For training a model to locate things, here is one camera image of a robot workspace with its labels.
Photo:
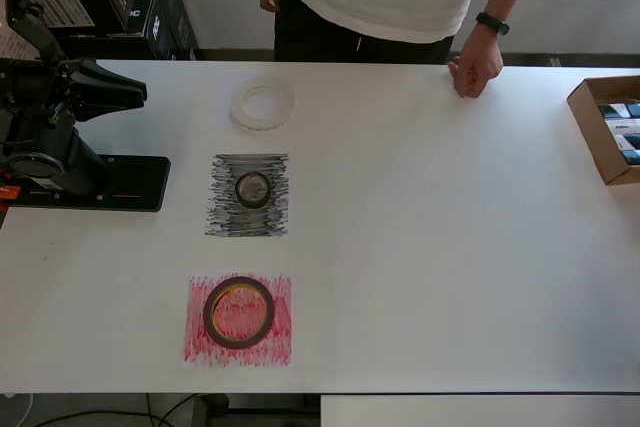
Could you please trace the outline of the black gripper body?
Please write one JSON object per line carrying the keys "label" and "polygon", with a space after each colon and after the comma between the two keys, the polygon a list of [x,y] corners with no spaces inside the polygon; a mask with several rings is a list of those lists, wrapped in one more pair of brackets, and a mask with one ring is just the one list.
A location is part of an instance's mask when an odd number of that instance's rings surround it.
{"label": "black gripper body", "polygon": [[80,95],[74,91],[76,81],[73,74],[79,70],[81,60],[67,60],[58,63],[46,63],[46,73],[50,85],[44,102],[47,122],[58,122],[61,118],[70,117],[74,122],[82,122]]}

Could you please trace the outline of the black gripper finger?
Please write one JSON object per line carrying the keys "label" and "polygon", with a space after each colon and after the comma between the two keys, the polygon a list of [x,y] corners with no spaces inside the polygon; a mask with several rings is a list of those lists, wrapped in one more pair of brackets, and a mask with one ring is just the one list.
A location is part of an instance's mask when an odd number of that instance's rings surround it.
{"label": "black gripper finger", "polygon": [[89,121],[111,113],[140,109],[144,106],[146,100],[145,94],[79,97],[72,102],[69,110],[76,121]]}
{"label": "black gripper finger", "polygon": [[116,74],[90,59],[83,59],[79,62],[77,69],[74,71],[74,81],[87,85],[105,85],[120,89],[127,87],[137,89],[143,93],[147,92],[144,82]]}

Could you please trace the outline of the person's left hand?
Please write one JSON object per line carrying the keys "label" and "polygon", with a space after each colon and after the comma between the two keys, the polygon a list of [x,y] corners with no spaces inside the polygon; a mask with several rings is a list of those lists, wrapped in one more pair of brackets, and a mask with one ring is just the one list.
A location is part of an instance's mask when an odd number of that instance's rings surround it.
{"label": "person's left hand", "polygon": [[454,89],[461,98],[478,98],[503,66],[497,33],[477,24],[459,56],[447,63]]}

